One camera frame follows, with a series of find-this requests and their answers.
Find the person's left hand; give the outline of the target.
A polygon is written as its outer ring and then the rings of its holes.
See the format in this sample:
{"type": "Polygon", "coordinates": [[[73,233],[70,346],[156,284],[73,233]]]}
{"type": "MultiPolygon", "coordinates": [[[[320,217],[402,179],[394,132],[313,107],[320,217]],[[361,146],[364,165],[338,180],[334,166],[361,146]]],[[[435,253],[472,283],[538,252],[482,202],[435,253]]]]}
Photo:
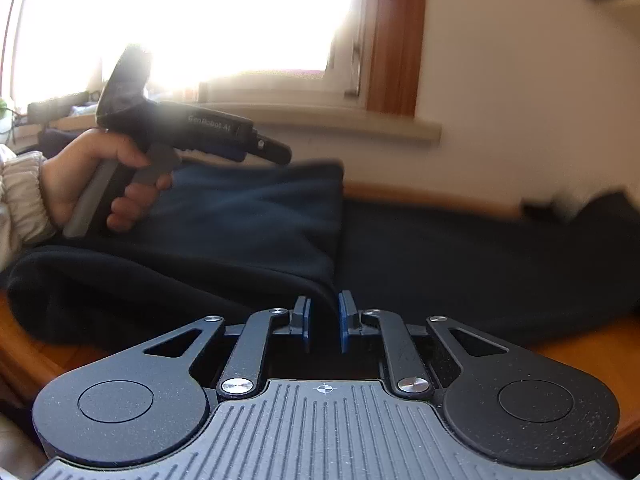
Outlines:
{"type": "MultiPolygon", "coordinates": [[[[141,169],[149,159],[126,134],[89,129],[70,142],[56,156],[41,165],[40,182],[44,206],[51,222],[59,229],[70,221],[80,194],[88,185],[96,167],[104,160],[141,169]]],[[[161,192],[172,185],[170,174],[161,174],[153,184],[131,183],[111,204],[106,219],[114,232],[127,232],[149,211],[161,192]]]]}

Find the person's left forearm grey sleeve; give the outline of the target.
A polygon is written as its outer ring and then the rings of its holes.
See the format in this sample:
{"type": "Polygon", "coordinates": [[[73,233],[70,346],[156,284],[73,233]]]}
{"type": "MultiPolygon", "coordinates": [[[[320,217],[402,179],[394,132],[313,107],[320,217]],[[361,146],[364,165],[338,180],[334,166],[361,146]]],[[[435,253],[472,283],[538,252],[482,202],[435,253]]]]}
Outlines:
{"type": "Polygon", "coordinates": [[[1,145],[1,270],[24,247],[55,233],[41,191],[40,176],[45,161],[40,152],[17,155],[1,145]]]}

